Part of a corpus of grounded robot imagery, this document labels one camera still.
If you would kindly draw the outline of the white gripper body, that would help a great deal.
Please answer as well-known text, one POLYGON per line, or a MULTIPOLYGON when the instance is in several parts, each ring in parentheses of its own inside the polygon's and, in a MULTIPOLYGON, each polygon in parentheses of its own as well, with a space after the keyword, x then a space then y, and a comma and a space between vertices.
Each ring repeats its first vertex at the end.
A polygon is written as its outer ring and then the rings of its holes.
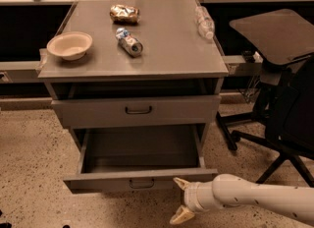
POLYGON ((211 182, 192 182, 183 191, 183 201, 192 212, 206 212, 217 207, 211 182))

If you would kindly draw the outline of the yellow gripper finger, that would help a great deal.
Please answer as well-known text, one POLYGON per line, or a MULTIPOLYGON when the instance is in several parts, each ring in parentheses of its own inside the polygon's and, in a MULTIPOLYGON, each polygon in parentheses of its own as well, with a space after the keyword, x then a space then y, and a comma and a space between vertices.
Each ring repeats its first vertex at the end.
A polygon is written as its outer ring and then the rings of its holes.
POLYGON ((170 223, 172 225, 180 225, 192 219, 194 216, 195 214, 191 210, 189 210, 186 206, 181 205, 170 219, 170 223))
POLYGON ((174 178, 174 182, 179 186, 179 188, 183 191, 185 191, 188 186, 190 185, 190 182, 185 180, 185 179, 182 179, 182 178, 179 178, 179 177, 175 177, 174 178))

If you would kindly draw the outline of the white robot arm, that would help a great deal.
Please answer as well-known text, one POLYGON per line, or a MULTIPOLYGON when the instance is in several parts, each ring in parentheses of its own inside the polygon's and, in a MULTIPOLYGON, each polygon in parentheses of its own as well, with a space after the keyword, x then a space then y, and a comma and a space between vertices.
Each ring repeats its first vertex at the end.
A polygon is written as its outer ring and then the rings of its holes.
POLYGON ((314 225, 314 189, 258 184, 232 174, 210 182, 189 182, 176 177, 183 190, 183 204, 170 219, 172 225, 190 220, 196 213, 239 205, 256 205, 307 225, 314 225))

